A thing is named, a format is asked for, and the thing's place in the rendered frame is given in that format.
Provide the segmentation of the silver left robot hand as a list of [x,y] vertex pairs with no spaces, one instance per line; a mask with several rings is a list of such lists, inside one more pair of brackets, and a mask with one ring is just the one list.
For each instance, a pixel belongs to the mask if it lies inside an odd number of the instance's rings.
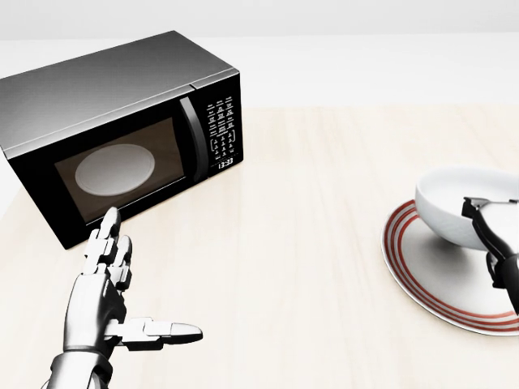
[[63,349],[99,352],[109,357],[117,346],[131,351],[161,350],[165,344],[189,344],[203,339],[197,326],[127,319],[122,293],[131,283],[131,239],[120,236],[121,216],[111,207],[101,227],[94,229],[85,251],[86,262],[76,278],[66,311]]

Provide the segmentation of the white bowl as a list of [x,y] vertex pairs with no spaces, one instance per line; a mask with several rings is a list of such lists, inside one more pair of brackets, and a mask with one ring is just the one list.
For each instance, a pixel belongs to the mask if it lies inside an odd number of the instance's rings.
[[466,197],[492,201],[519,199],[519,174],[452,165],[433,169],[416,184],[415,207],[433,232],[453,244],[484,250],[472,220],[461,215]]

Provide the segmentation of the white microwave turntable plate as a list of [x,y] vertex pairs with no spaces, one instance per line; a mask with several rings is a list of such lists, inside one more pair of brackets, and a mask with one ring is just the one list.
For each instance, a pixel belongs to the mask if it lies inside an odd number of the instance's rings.
[[135,144],[115,144],[87,156],[79,164],[75,180],[91,195],[122,195],[144,184],[154,168],[155,159],[148,149]]

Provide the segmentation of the white plate with red rings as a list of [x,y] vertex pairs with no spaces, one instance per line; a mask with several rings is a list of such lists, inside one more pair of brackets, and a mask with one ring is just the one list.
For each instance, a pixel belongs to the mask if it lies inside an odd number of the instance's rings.
[[486,253],[437,236],[413,200],[386,219],[381,250],[394,280],[434,316],[487,336],[519,336],[519,316],[506,291],[492,287]]

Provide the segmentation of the black and silver microwave oven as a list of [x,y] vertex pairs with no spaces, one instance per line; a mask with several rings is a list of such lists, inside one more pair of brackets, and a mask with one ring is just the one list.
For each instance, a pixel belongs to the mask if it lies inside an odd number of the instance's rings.
[[[129,219],[199,183],[186,96],[206,138],[206,179],[241,162],[240,74],[178,32],[0,79],[0,150],[63,247],[85,241],[111,207]],[[152,153],[150,178],[115,196],[83,191],[79,164],[123,143]]]

